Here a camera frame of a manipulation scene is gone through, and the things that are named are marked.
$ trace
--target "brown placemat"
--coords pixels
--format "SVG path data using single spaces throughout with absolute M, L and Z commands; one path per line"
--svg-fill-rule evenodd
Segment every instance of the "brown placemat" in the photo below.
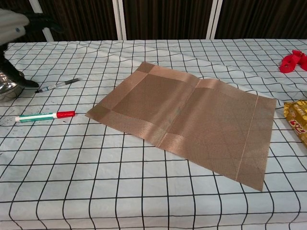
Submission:
M 276 100 L 143 62 L 86 116 L 262 190 Z

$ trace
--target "white grid tablecloth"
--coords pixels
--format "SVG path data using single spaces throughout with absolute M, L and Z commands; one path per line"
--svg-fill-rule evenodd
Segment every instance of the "white grid tablecloth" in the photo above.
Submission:
M 307 72 L 278 71 L 306 40 L 16 43 L 6 57 L 41 86 L 0 107 L 0 229 L 307 229 L 307 149 L 283 118 L 306 99 Z M 142 61 L 278 99 L 263 192 L 84 114 Z M 15 123 L 21 114 L 74 118 Z

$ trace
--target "metal kettle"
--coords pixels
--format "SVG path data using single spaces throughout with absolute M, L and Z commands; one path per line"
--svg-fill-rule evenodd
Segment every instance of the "metal kettle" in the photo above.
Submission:
M 0 57 L 0 102 L 18 97 L 24 87 L 37 88 L 38 86 L 36 82 L 26 80 L 24 74 L 7 59 Z
M 15 13 L 0 9 L 0 102 L 18 97 L 24 87 L 38 88 L 32 80 L 26 80 L 5 57 L 8 43 L 32 31 L 50 28 L 63 33 L 63 28 L 52 18 L 41 13 Z

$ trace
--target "pen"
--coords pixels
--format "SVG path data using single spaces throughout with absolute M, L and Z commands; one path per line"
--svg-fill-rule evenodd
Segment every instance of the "pen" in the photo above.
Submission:
M 75 116 L 75 111 L 21 115 L 21 116 L 15 117 L 15 121 L 16 122 L 40 121 L 40 120 L 49 120 L 49 119 L 56 119 L 56 118 L 66 118 L 66 117 L 71 117 L 71 116 Z
M 52 90 L 52 89 L 55 89 L 55 88 L 58 88 L 58 87 L 61 87 L 61 86 L 64 86 L 64 85 L 68 85 L 68 84 L 72 84 L 76 81 L 79 81 L 81 78 L 75 78 L 75 79 L 71 79 L 71 80 L 67 80 L 67 81 L 64 81 L 64 82 L 61 82 L 61 83 L 58 83 L 58 84 L 55 84 L 55 85 L 50 85 L 50 86 L 47 86 L 47 87 L 43 87 L 39 90 L 36 90 L 35 93 L 38 93 L 38 92 L 45 92 L 45 91 L 48 91 L 48 90 Z

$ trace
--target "gold package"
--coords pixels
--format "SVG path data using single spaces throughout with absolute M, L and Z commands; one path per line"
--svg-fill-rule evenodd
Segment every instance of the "gold package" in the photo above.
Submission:
M 285 102 L 283 115 L 307 147 L 307 101 Z

